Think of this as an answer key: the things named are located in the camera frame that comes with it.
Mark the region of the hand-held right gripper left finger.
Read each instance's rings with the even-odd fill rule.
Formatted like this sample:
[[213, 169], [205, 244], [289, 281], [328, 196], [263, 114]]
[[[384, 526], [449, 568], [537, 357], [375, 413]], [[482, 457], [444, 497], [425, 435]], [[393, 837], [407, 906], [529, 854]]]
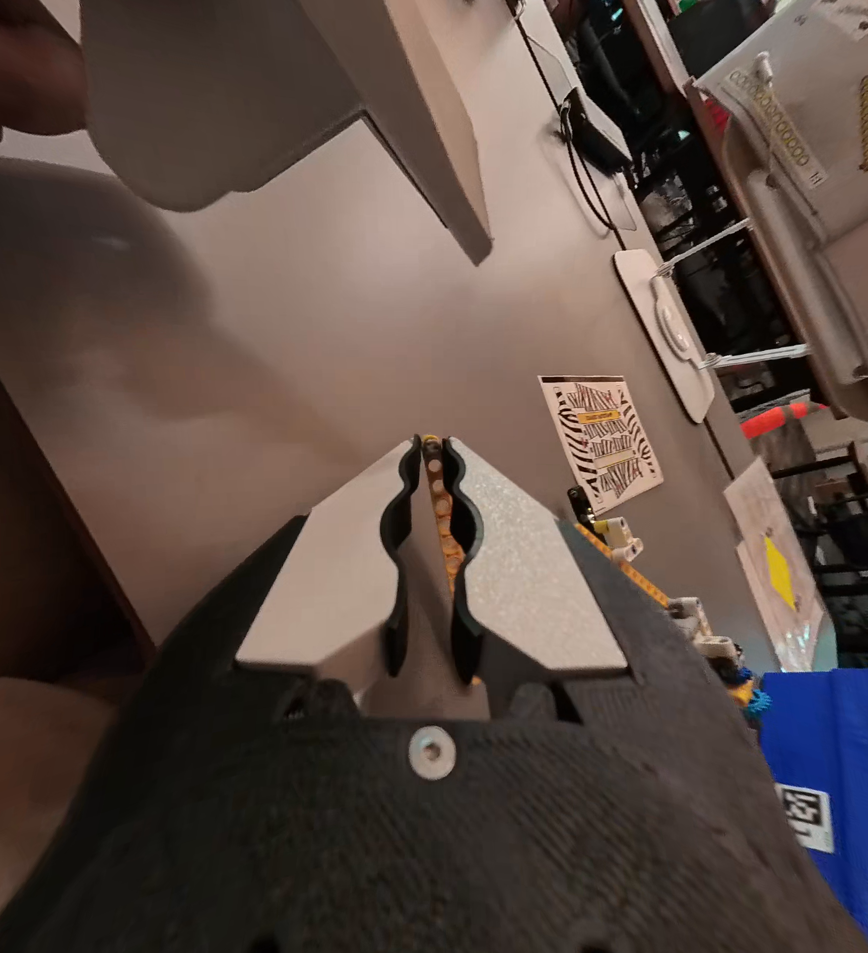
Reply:
[[315, 506], [235, 656], [239, 668], [344, 683], [356, 697], [404, 665], [407, 572], [420, 439], [411, 437]]

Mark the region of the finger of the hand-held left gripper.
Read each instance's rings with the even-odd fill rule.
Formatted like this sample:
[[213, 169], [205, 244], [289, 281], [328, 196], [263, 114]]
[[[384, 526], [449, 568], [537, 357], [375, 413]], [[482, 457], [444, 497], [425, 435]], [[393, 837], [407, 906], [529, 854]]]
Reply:
[[417, 2], [80, 2], [88, 133], [177, 212], [251, 193], [368, 124], [473, 264], [492, 251], [475, 131]]

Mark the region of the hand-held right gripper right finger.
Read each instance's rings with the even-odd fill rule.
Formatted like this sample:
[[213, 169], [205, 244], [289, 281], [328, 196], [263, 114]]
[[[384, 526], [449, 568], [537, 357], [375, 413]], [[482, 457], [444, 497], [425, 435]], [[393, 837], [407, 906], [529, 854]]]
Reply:
[[445, 438], [441, 455], [450, 533], [463, 553], [451, 654], [461, 680], [483, 686], [491, 718], [527, 685], [627, 675], [574, 552], [583, 536], [458, 438]]

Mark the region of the yellow lego beam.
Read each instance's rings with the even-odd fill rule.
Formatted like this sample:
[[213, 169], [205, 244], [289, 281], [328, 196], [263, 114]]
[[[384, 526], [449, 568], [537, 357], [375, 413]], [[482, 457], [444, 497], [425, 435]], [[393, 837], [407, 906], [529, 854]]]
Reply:
[[424, 434], [420, 436], [420, 449], [421, 465], [427, 481], [433, 515], [438, 530], [440, 551], [450, 596], [447, 623], [448, 631], [445, 636], [444, 644], [461, 680], [467, 685], [480, 687], [483, 683], [477, 675], [472, 675], [470, 679], [464, 679], [453, 651], [454, 589], [460, 568], [464, 563], [465, 554], [463, 547], [457, 542], [451, 529], [454, 500], [447, 485], [445, 475], [444, 441], [438, 435]]

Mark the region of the partly built lego model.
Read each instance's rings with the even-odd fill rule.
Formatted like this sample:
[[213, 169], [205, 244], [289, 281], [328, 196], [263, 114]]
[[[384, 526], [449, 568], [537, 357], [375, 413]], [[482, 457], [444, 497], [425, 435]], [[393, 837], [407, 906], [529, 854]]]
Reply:
[[567, 498], [580, 533], [674, 621], [685, 641], [718, 676], [748, 726], [758, 735], [762, 717], [769, 711], [772, 699], [761, 689], [761, 679], [745, 665], [740, 646], [731, 638], [713, 632], [700, 599], [671, 598], [642, 576], [633, 566], [633, 561], [642, 554], [642, 540], [634, 536], [624, 518], [596, 517], [579, 485], [567, 491]]

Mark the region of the person's left hand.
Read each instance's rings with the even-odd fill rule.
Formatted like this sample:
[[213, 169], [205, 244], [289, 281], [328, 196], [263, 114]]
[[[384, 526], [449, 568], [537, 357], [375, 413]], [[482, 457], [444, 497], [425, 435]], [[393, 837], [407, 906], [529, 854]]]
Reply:
[[56, 137], [86, 126], [82, 47], [41, 2], [0, 2], [0, 143], [6, 131]]

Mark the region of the zebra striped sticker sheet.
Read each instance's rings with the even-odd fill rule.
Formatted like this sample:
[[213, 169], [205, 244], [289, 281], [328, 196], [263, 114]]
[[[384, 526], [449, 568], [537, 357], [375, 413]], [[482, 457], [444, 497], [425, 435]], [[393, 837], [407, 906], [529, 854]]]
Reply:
[[599, 518], [663, 485], [665, 475], [618, 375], [540, 375], [575, 483]]

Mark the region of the white sheet with yellow print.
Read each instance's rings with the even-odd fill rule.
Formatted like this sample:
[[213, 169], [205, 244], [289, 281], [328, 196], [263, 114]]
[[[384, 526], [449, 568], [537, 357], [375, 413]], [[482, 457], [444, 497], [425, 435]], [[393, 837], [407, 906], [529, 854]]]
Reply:
[[817, 669], [824, 605], [770, 472], [760, 458], [728, 486], [738, 560], [781, 671]]

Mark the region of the white booklet stand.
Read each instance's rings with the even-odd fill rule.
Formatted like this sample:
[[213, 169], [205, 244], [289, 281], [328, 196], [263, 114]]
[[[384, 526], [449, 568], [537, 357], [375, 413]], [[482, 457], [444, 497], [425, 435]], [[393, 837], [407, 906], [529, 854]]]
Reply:
[[753, 220], [746, 217], [664, 262], [644, 249], [622, 250], [612, 257], [619, 282], [683, 410], [697, 424], [704, 422], [715, 396], [713, 371], [764, 361], [804, 358], [812, 353], [811, 347], [802, 343], [738, 355], [707, 354], [693, 336], [691, 317], [673, 280], [674, 269], [726, 237], [754, 228]]

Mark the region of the blue plastic bin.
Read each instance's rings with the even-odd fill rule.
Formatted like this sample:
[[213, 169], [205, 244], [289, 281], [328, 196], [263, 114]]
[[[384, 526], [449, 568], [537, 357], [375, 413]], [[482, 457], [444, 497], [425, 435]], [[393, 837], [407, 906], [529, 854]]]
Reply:
[[868, 937], [868, 669], [770, 673], [761, 749], [785, 815]]

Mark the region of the small black device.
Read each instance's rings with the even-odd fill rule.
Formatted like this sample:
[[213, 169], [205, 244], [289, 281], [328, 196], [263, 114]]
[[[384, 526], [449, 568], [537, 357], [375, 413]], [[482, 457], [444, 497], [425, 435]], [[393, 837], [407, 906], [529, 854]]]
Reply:
[[618, 126], [576, 86], [566, 94], [559, 107], [569, 142], [582, 158], [606, 175], [631, 168], [632, 156]]

